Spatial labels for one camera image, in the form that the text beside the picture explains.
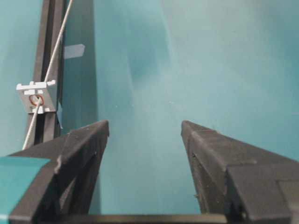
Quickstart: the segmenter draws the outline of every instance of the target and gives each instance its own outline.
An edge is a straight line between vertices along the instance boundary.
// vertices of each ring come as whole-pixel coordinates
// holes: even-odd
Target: teal backdrop
[[[16,85],[32,80],[41,0],[0,0],[0,156],[22,149],[27,114]]]
[[[1,155],[21,149],[41,0],[0,1]],[[184,119],[299,160],[299,2],[74,0],[63,132],[108,119],[90,213],[198,213]]]

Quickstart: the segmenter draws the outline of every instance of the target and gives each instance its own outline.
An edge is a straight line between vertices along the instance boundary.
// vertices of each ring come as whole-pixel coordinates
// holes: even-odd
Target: black metal rail
[[[56,224],[227,224],[224,215],[74,215],[59,217]]]
[[[51,53],[54,49],[60,26],[64,15],[65,0],[43,0],[40,31],[36,49],[36,60],[34,66],[33,81],[42,82],[48,69]],[[55,58],[52,73],[49,80],[57,81],[57,103],[62,102],[63,85],[63,46],[60,44],[60,54]],[[32,120],[32,114],[28,115],[27,128]],[[60,135],[60,128],[55,112],[39,114],[34,131],[28,141],[28,146],[46,142]]]

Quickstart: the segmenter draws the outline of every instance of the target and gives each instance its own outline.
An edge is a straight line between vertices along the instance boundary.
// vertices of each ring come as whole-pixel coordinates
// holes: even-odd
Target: red o-ring
[[[41,105],[43,105],[43,97],[42,97],[41,95],[37,95],[37,94],[35,94],[35,95],[30,95],[30,96],[29,96],[29,101],[30,101],[30,103],[31,103],[32,105],[34,105],[34,106],[37,105],[37,104],[36,104],[35,102],[33,102],[32,99],[31,99],[33,96],[36,96],[37,98],[40,98],[40,99],[42,100]]]

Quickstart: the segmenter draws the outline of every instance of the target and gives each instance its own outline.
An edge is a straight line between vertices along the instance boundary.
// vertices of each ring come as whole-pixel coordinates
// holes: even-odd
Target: cable clip
[[[38,109],[38,114],[56,112],[57,85],[55,80],[50,82],[30,82],[29,85],[17,84],[16,90],[27,113],[35,112],[39,98],[42,100],[42,103]]]

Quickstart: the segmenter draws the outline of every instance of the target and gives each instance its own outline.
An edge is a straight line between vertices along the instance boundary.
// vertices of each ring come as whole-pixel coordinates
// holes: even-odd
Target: white cable
[[[24,144],[23,144],[23,148],[22,150],[26,149],[27,146],[28,146],[28,141],[29,141],[29,138],[31,136],[31,133],[32,133],[32,129],[33,129],[33,126],[34,126],[34,123],[36,121],[36,118],[37,118],[37,113],[38,113],[38,109],[39,109],[39,106],[41,105],[41,99],[39,98],[38,99],[38,102],[37,102],[37,105],[36,105],[36,111],[34,112],[33,114],[33,117],[32,117],[32,120],[30,122],[30,126],[29,126],[29,129],[28,129],[28,132],[27,132],[27,135],[26,135],[26,138],[25,138],[25,141],[24,141]]]
[[[47,70],[44,82],[48,81],[49,74],[51,72],[51,69],[52,69],[52,66],[53,66],[53,63],[54,63],[54,59],[55,59],[55,56],[56,56],[56,53],[57,53],[57,50],[58,50],[58,47],[59,47],[59,42],[60,42],[61,36],[62,36],[62,34],[64,32],[64,28],[65,28],[66,21],[67,21],[67,18],[69,16],[72,4],[73,4],[73,0],[70,0],[69,5],[68,5],[68,7],[66,9],[66,12],[65,12],[65,15],[64,15],[64,20],[62,22],[62,25],[61,25],[61,28],[60,28],[60,31],[59,31],[56,43],[55,43],[55,47],[54,47],[54,50],[53,50],[53,53],[52,53],[52,56],[51,56],[51,60],[50,60],[49,66],[48,66],[48,70]],[[42,100],[39,98],[38,102],[37,102],[37,105],[36,105],[36,111],[33,114],[32,120],[31,120],[30,125],[29,125],[28,132],[26,134],[26,138],[25,138],[25,141],[24,141],[24,144],[23,144],[23,148],[22,148],[23,150],[26,149],[27,146],[28,146],[28,141],[29,141],[30,136],[32,134],[33,126],[34,126],[34,123],[36,122],[36,118],[37,118],[37,114],[38,114],[38,109],[39,109],[41,103],[42,103]]]
[[[64,32],[64,28],[65,28],[65,24],[66,24],[66,21],[67,21],[67,17],[69,16],[72,4],[73,4],[73,0],[70,0],[69,5],[68,5],[67,10],[66,10],[65,15],[64,15],[64,20],[62,22],[62,25],[61,25],[61,28],[60,28],[57,40],[56,40],[56,44],[55,44],[55,47],[54,47],[54,50],[53,50],[53,54],[52,54],[52,57],[51,57],[51,60],[50,60],[49,66],[48,66],[48,70],[47,70],[44,82],[48,81],[49,74],[51,72],[51,69],[52,69],[52,66],[53,66],[53,63],[54,63],[54,59],[55,59],[55,56],[56,56],[56,53],[57,53],[57,50],[58,50],[58,47],[59,47],[59,41],[60,41],[61,36],[62,36],[62,34]]]

